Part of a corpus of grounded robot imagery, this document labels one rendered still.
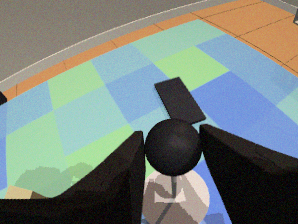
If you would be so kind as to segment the black flat rectangular slab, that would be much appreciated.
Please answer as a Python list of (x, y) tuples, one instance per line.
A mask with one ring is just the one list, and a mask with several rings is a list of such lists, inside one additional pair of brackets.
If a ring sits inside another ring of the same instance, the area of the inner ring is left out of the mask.
[(154, 87), (156, 87), (170, 119), (185, 120), (190, 125), (206, 120), (205, 113), (190, 95), (188, 88), (182, 83), (181, 77), (158, 81), (158, 83), (154, 83)]

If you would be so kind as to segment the tan cube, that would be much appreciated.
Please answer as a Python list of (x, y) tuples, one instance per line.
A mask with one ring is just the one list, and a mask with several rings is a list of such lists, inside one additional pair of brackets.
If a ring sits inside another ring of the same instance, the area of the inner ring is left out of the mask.
[(19, 188), (19, 186), (13, 186), (13, 185), (9, 185), (8, 186), (8, 190), (7, 193), (5, 193), (5, 197), (4, 198), (17, 198), (17, 200), (19, 200), (19, 198), (33, 198), (33, 200), (35, 200), (35, 198), (48, 198), (45, 196), (41, 196), (41, 194), (33, 192), (33, 190), (29, 190), (29, 189), (23, 189), (23, 188)]

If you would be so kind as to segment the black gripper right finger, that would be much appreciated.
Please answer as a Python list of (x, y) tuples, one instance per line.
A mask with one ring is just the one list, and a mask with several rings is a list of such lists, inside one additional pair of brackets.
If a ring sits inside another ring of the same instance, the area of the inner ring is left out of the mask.
[(209, 124), (202, 155), (231, 224), (298, 224), (298, 159)]

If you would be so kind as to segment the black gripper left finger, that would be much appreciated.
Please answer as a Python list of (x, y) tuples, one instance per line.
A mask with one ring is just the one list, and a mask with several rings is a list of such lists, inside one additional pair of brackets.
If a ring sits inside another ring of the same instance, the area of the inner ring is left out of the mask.
[(141, 224), (145, 185), (142, 131), (92, 172), (49, 198), (0, 198), (0, 224)]

